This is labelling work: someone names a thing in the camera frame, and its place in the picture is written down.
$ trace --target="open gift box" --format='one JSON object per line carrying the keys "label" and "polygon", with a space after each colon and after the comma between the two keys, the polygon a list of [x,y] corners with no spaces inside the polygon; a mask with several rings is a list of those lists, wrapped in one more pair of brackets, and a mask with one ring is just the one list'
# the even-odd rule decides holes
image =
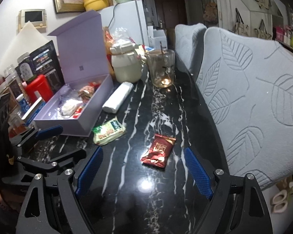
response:
{"label": "open gift box", "polygon": [[93,10],[84,12],[49,35],[57,38],[65,83],[75,90],[80,90],[89,82],[98,82],[101,86],[77,119],[52,119],[60,103],[62,88],[46,103],[34,121],[41,129],[61,125],[64,135],[87,137],[114,88],[106,59],[101,15]]}

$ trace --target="red packet in box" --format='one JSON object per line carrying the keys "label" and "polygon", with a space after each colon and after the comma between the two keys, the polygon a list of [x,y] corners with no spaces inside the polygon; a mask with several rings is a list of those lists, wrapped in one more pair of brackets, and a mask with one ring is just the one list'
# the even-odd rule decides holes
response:
{"label": "red packet in box", "polygon": [[176,138],[155,134],[154,141],[148,152],[141,158],[141,162],[165,168],[169,154],[176,142]]}

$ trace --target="yellow pot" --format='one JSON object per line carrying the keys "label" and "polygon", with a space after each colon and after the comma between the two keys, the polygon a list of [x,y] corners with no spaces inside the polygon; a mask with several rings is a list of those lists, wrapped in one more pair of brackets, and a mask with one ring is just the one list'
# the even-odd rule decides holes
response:
{"label": "yellow pot", "polygon": [[86,11],[99,11],[108,7],[108,0],[84,0],[84,7]]}

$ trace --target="chair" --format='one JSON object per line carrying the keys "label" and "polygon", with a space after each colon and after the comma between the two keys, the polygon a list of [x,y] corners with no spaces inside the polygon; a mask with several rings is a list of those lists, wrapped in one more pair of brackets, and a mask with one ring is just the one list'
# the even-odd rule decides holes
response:
{"label": "chair", "polygon": [[231,175],[263,189],[293,173],[293,57],[278,42],[209,28],[197,86]]}
{"label": "chair", "polygon": [[206,26],[197,24],[193,26],[177,25],[176,34],[176,54],[186,65],[189,72],[193,74],[196,81],[203,59],[203,38]]}

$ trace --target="power cord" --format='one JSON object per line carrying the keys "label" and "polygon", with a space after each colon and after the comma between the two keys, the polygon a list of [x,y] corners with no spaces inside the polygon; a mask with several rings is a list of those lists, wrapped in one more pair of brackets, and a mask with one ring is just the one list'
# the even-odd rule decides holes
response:
{"label": "power cord", "polygon": [[112,23],[113,19],[115,18],[115,9],[116,9],[117,5],[119,5],[119,3],[117,3],[117,4],[115,5],[114,9],[113,9],[113,17],[112,17],[112,19],[111,19],[111,21],[110,21],[110,23],[109,23],[109,25],[108,25],[108,28],[110,28],[111,23]]}

